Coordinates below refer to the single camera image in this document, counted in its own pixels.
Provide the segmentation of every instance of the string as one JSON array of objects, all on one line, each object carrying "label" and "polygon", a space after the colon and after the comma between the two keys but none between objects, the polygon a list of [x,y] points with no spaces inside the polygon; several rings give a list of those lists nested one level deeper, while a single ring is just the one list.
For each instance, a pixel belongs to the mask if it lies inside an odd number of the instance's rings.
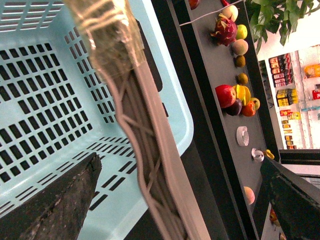
[{"label": "string", "polygon": [[231,4],[229,4],[228,6],[225,6],[225,7],[221,8],[221,9],[219,9],[219,10],[217,10],[217,11],[209,12],[209,13],[207,13],[207,14],[205,14],[205,15],[202,15],[202,16],[200,16],[200,17],[192,20],[192,21],[188,21],[188,22],[182,23],[182,24],[180,24],[179,26],[182,27],[182,26],[184,26],[184,25],[192,24],[192,23],[194,23],[195,21],[198,21],[199,19],[202,19],[202,18],[204,18],[204,17],[206,17],[206,16],[208,16],[208,15],[211,15],[211,14],[218,13],[218,12],[222,11],[223,9],[226,9],[226,8],[230,7],[231,5],[235,5],[235,4],[241,3],[241,2],[243,2],[243,1],[244,1],[244,0],[235,1],[235,2],[233,2],[233,3],[231,3]]}]

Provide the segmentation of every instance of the red box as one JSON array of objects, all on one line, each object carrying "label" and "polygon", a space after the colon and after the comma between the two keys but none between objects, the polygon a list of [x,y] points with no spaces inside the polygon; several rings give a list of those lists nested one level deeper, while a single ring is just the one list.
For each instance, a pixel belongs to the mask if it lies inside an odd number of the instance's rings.
[{"label": "red box", "polygon": [[319,90],[313,90],[312,91],[313,100],[320,99],[320,91]]},{"label": "red box", "polygon": [[280,116],[282,117],[282,116],[289,116],[289,115],[291,115],[292,114],[292,112],[291,112],[291,110],[290,109],[288,109],[288,110],[281,110],[280,111]]}]

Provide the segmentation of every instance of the white wall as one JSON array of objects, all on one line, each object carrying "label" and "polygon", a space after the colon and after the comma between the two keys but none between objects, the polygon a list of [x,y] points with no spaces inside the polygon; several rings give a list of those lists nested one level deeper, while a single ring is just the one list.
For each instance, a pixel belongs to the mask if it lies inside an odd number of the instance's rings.
[{"label": "white wall", "polygon": [[320,166],[316,165],[283,164],[283,166],[295,174],[320,175]]},{"label": "white wall", "polygon": [[[319,2],[314,1],[314,6],[318,6]],[[314,45],[320,44],[320,10],[311,13],[310,16],[305,16],[298,21],[296,32],[290,35],[284,47],[280,44],[280,35],[268,33],[268,41],[262,43],[258,60],[265,60],[281,54],[294,52],[305,49]]]}]

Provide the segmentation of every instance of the light blue plastic basket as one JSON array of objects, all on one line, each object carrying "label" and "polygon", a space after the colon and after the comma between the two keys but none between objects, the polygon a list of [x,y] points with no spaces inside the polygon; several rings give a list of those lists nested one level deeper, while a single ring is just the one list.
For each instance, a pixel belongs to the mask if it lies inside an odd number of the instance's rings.
[{"label": "light blue plastic basket", "polygon": [[[181,155],[193,137],[191,114],[151,1],[130,3],[158,67]],[[128,234],[147,209],[135,156],[61,1],[1,1],[0,114],[0,218],[97,152],[102,172],[78,239]]]}]

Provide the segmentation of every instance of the green plant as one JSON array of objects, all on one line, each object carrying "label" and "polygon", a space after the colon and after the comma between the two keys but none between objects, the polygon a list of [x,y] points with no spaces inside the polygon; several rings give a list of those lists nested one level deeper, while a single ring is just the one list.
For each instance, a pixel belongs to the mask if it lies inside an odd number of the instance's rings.
[{"label": "green plant", "polygon": [[279,30],[280,43],[284,46],[290,34],[297,30],[298,20],[320,9],[320,4],[313,8],[313,0],[246,0],[245,6],[257,52],[262,40],[268,40],[267,31],[275,34]]}]

